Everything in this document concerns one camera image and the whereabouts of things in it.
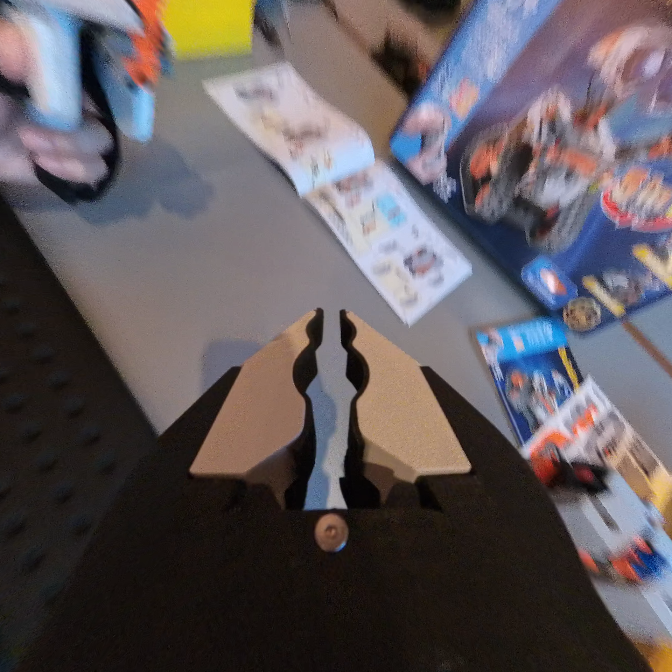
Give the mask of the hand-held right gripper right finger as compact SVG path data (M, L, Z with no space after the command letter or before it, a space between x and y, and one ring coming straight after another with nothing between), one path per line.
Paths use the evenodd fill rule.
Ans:
M472 465L417 360L355 313L339 313L349 406L339 484L348 508L378 508L393 488Z

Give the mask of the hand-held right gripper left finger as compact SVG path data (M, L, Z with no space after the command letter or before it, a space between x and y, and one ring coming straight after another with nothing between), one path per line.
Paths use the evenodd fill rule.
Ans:
M310 310L236 369L189 467L192 478L263 485L282 508L304 508L316 459L307 390L323 327L323 309Z

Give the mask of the person's left hand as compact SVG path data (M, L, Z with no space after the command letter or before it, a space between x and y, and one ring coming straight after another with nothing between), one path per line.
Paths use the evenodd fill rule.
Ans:
M112 134L94 101L83 101L79 129L61 132L33 124L14 97L1 94L1 185L37 186L34 165L85 186L109 175L103 156L113 147Z

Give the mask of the black orange toy brick model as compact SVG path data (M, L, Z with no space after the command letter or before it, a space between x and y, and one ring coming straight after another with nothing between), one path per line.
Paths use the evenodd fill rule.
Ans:
M165 27L168 1L129 1L141 21L140 33L130 36L132 51L123 58L130 80L154 94L173 64L173 40Z

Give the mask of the blue cover booklet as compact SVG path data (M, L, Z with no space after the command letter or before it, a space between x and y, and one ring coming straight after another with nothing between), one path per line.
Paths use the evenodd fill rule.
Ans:
M583 383L565 331L549 317L473 333L519 446Z

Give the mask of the yellow plastic bin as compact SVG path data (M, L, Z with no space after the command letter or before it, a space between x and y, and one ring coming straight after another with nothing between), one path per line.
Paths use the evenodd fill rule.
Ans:
M163 21L177 61L248 55L255 1L167 1Z

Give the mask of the black perforated mat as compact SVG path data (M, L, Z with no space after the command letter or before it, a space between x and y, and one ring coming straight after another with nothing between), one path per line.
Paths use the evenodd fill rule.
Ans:
M1 670L38 638L156 433L1 201Z

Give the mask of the printed sticker sheet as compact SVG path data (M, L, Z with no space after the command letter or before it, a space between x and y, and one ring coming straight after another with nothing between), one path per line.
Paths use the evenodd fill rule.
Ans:
M671 639L671 472L600 387L535 380L521 454L549 490L593 586L626 633Z

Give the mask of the thin wooden stick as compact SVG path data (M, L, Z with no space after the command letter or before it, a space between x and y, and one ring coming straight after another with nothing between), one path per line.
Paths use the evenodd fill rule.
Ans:
M634 342L671 378L671 360L632 321L624 319L620 324Z

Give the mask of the open instruction booklet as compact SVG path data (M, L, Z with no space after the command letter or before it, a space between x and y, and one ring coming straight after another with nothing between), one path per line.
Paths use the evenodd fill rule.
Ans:
M367 132L290 63L206 79L203 87L281 169L405 325L471 276L467 258L376 159Z

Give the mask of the blue toy set box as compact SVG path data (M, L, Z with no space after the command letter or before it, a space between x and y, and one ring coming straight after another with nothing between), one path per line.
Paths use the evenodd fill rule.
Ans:
M671 2L475 1L393 156L574 333L671 295Z

